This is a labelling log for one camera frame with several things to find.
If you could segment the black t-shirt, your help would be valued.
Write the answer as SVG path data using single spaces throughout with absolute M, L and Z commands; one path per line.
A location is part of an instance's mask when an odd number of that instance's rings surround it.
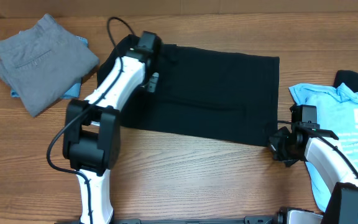
M 127 128 L 266 146 L 277 130 L 280 59 L 162 45 L 154 92 L 138 88 Z

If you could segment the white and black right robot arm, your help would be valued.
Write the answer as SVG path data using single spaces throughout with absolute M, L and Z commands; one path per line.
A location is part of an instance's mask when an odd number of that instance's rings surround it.
M 298 161 L 313 164 L 331 197 L 323 215 L 282 207 L 272 223 L 358 223 L 358 170 L 343 153 L 339 138 L 320 128 L 315 106 L 293 105 L 290 111 L 291 121 L 269 138 L 273 159 L 286 167 Z

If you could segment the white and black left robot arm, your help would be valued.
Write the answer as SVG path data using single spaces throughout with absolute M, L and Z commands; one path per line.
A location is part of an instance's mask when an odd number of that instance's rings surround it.
M 113 222 L 109 177 L 121 146 L 120 112 L 134 90 L 153 79 L 161 45 L 156 34 L 143 32 L 92 94 L 67 107 L 63 156 L 80 183 L 79 223 Z

